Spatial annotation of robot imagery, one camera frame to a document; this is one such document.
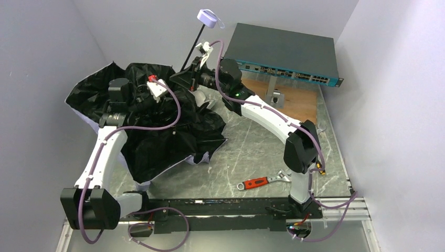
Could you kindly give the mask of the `lilac folding umbrella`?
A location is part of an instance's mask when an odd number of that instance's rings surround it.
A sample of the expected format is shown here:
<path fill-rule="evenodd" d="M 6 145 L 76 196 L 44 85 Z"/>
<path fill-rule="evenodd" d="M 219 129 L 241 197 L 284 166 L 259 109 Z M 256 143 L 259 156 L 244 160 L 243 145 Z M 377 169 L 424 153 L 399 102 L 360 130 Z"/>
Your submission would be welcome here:
<path fill-rule="evenodd" d="M 225 122 L 193 92 L 170 81 L 171 66 L 112 62 L 77 83 L 66 104 L 94 128 L 110 106 L 109 83 L 130 81 L 134 98 L 127 108 L 131 129 L 121 150 L 137 187 L 145 187 L 176 164 L 208 162 L 225 142 Z"/>

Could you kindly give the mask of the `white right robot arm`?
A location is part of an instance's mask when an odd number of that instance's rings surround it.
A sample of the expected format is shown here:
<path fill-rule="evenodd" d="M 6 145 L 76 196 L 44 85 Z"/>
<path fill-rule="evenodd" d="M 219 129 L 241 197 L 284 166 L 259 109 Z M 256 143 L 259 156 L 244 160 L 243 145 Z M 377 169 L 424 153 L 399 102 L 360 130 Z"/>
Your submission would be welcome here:
<path fill-rule="evenodd" d="M 242 83 L 241 77 L 235 60 L 222 59 L 217 68 L 211 70 L 196 58 L 193 64 L 169 79 L 189 90 L 199 86 L 217 90 L 227 109 L 251 119 L 279 138 L 284 144 L 283 160 L 291 170 L 289 200 L 303 211 L 314 201 L 312 172 L 317 161 L 323 160 L 316 126 L 310 120 L 301 122 L 267 105 Z"/>

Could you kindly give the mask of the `mint green umbrella sleeve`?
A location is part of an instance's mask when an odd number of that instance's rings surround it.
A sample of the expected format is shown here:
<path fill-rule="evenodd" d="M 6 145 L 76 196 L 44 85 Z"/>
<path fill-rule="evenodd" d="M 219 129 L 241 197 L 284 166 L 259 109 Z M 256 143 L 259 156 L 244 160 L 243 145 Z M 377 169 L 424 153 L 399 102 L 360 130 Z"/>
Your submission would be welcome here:
<path fill-rule="evenodd" d="M 193 91 L 192 94 L 198 107 L 205 106 L 209 110 L 215 110 L 217 103 L 215 99 L 208 97 L 202 90 Z"/>

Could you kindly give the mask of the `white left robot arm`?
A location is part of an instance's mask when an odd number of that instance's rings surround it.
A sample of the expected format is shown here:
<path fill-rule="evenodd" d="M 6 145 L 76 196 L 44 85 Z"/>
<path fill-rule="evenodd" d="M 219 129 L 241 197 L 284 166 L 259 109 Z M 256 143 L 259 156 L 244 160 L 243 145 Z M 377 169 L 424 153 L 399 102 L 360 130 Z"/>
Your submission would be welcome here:
<path fill-rule="evenodd" d="M 98 138 L 86 168 L 74 187 L 64 188 L 60 201 L 73 229 L 115 229 L 120 219 L 148 209 L 146 192 L 110 194 L 110 182 L 121 150 L 128 140 L 126 130 L 133 123 L 127 111 L 135 96 L 134 85 L 126 78 L 108 83 L 109 100 L 99 119 Z"/>

